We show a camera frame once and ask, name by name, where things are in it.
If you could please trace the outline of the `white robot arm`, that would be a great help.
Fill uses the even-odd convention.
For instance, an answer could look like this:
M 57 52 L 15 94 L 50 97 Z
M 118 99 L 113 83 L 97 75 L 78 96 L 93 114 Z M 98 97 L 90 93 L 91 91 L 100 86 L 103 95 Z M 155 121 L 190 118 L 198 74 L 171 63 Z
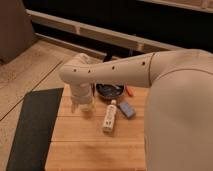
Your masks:
M 213 53 L 161 51 L 97 64 L 80 53 L 60 78 L 76 104 L 92 101 L 93 83 L 147 88 L 146 170 L 213 171 Z

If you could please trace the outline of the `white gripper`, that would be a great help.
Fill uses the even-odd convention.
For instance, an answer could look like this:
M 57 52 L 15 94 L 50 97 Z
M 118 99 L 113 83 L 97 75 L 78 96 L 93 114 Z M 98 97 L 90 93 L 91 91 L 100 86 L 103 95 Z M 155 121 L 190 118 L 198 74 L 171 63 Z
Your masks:
M 72 111 L 80 108 L 83 112 L 91 111 L 93 108 L 92 86 L 88 83 L 71 85 Z

